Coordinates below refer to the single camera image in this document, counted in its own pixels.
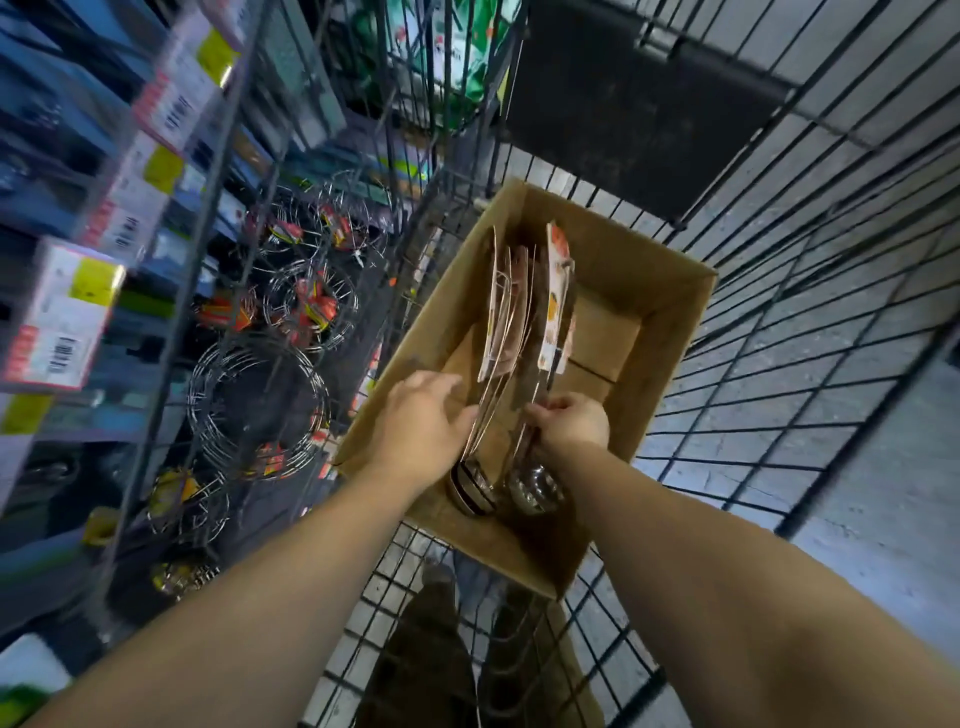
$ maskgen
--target shopping cart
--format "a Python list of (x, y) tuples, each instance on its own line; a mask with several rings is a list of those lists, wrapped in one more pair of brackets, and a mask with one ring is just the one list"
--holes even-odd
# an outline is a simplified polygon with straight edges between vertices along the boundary
[[(29, 21), (60, 58), (130, 101), (142, 82), (117, 56), (131, 49), (79, 31), (62, 3), (15, 5), (5, 17)], [(144, 565), (185, 560), (196, 578), (167, 591), (201, 586), (338, 487), (329, 458), (365, 387), (509, 176), (718, 270), (635, 466), (785, 539), (957, 321), (955, 3), (253, 0), (249, 10), (251, 50), (210, 137), (185, 282), (126, 469), (117, 536), (77, 601), (107, 643), (136, 626), (122, 593), (156, 576)], [(15, 23), (8, 36), (36, 46)], [(325, 73), (305, 70), (319, 64)], [(291, 65), (294, 82), (271, 85)], [(358, 161), (346, 174), (303, 151), (316, 148), (303, 109), (325, 120), (327, 95), (356, 130), (347, 144)], [(739, 110), (721, 113), (725, 104)], [(269, 160), (250, 184), (233, 140), (265, 115), (276, 134), (256, 135)], [(31, 174), (74, 175), (24, 158)], [(211, 235), (225, 187), (248, 210), (274, 211), (229, 250)], [(316, 240), (284, 244), (289, 230), (271, 225), (288, 218)], [(220, 261), (213, 275), (225, 292), (219, 328), (197, 325), (207, 253)], [(351, 303), (336, 309), (344, 318), (307, 312), (300, 328), (262, 319), (238, 327), (252, 286), (291, 265), (319, 279), (347, 271)], [(305, 305), (292, 289), (276, 296), (276, 310)], [(335, 345), (309, 355), (298, 346), (299, 335), (323, 342), (331, 332)], [(171, 399), (181, 375), (188, 394)], [(293, 400), (309, 405), (291, 413)], [(189, 426), (163, 441), (164, 412), (175, 407)], [(197, 524), (194, 514), (184, 528), (175, 509), (166, 515), (176, 527), (145, 535), (137, 514), (161, 465), (239, 485), (228, 508), (208, 511), (221, 516)], [(350, 724), (375, 661), (404, 667), (385, 644), (421, 590), (424, 558), (447, 551), (400, 527), (306, 723)], [(487, 690), (481, 676), (468, 699), (485, 722), (621, 726), (675, 701), (594, 549), (559, 604), (458, 559), (469, 598), (456, 629), (473, 672), (522, 686)]]

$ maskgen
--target wire cart basket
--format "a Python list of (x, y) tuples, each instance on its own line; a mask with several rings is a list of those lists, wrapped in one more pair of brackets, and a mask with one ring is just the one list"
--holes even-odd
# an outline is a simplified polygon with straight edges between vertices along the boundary
[[(11, 246), (70, 238), (118, 133), (108, 104), (57, 78), (83, 75), (125, 108), (185, 12), (134, 5), (153, 31), (120, 37), (68, 0), (0, 5), (0, 70), (34, 89), (0, 122)], [(57, 612), (107, 646), (338, 487), (337, 442), (508, 177), (716, 268), (634, 464), (784, 539), (957, 322), (952, 0), (245, 8), (244, 49), (192, 153), (203, 183), (165, 218), (185, 244), (163, 325), (143, 345), (154, 379), (117, 466), (115, 536)], [(11, 61), (18, 53), (31, 60)], [(32, 213), (47, 199), (65, 222)], [(105, 342), (120, 340), (111, 332), (125, 316), (114, 312)], [(152, 512), (161, 480), (174, 490)], [(305, 724), (347, 725), (366, 710), (424, 556), (446, 551), (399, 528)], [(559, 604), (453, 558), (469, 598), (452, 628), (480, 675), (468, 700), (481, 722), (621, 726), (672, 699), (595, 549)], [(156, 603), (146, 615), (134, 598), (145, 593)], [(484, 665), (522, 689), (491, 688)]]

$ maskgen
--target cardboard box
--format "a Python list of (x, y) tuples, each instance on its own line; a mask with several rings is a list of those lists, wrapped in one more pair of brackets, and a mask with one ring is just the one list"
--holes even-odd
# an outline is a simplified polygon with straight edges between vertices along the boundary
[[(577, 329), (573, 353), (553, 389), (600, 399), (611, 423), (610, 450), (630, 462), (716, 280), (708, 266), (564, 198), (509, 180), (492, 200), (406, 334), (336, 455), (347, 477), (364, 463), (376, 416), (390, 389), (417, 369), (465, 375), (455, 400), (475, 382), (479, 352), (471, 329), (485, 322), (490, 246), (497, 238), (542, 238), (556, 220), (576, 263)], [(478, 452), (485, 472), (499, 476), (516, 412), (501, 405)], [(556, 513), (505, 523), (457, 510), (445, 482), (410, 508), (407, 521), (532, 591), (560, 598), (587, 551), (590, 536), (570, 499)]]

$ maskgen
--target pants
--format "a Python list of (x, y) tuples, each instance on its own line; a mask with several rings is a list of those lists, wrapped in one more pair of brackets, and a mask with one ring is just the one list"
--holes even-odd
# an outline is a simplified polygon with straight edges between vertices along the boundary
[(569, 637), (561, 637), (559, 604), (509, 589), (476, 687), (457, 624), (453, 584), (424, 586), (373, 668), (357, 728), (604, 725), (589, 686), (580, 686), (583, 672)]

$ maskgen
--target person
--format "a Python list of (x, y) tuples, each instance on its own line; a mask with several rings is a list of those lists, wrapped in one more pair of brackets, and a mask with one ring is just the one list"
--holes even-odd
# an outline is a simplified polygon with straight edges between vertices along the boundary
[[(31, 728), (296, 725), (407, 507), (463, 448), (475, 407), (444, 413), (458, 381), (399, 383), (346, 487), (120, 645)], [(694, 725), (960, 726), (957, 672), (842, 578), (610, 455), (599, 403), (558, 395), (527, 414)]]

